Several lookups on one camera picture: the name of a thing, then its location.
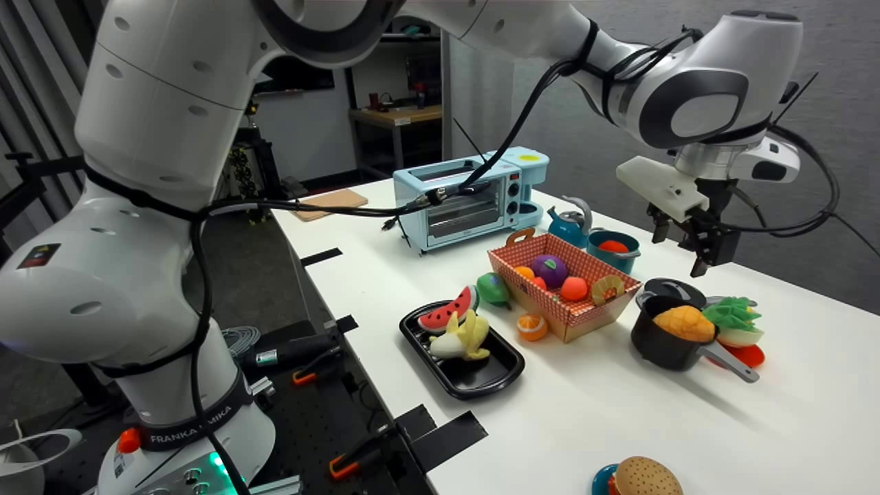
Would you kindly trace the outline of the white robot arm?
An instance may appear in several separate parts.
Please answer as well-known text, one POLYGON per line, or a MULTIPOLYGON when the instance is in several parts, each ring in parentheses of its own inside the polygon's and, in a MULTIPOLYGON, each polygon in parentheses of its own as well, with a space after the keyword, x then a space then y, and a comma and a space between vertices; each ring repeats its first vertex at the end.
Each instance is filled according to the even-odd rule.
POLYGON ((102 368, 138 415, 139 446, 102 457, 95 495, 224 495, 271 457, 275 427, 182 274, 260 68, 348 65, 399 16, 538 58, 612 126, 675 151, 675 170, 633 182, 682 226, 700 182, 796 162, 766 133, 802 43, 792 14, 730 10, 686 43, 634 43, 575 0, 109 0, 73 124, 85 190, 0 270, 3 343, 102 368))

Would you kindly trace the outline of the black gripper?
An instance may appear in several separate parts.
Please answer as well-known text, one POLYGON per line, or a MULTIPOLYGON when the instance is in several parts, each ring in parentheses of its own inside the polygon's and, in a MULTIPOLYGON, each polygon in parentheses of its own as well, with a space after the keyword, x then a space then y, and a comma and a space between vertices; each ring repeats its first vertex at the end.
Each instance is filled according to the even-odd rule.
POLYGON ((727 265, 740 245, 740 232, 722 222, 722 208, 734 195, 734 182, 694 182, 694 190, 708 199, 705 208, 692 206, 683 219, 667 218, 659 206, 649 203, 650 241, 663 241, 667 228, 682 232, 678 245, 694 256, 690 274, 700 277, 708 266, 727 265))

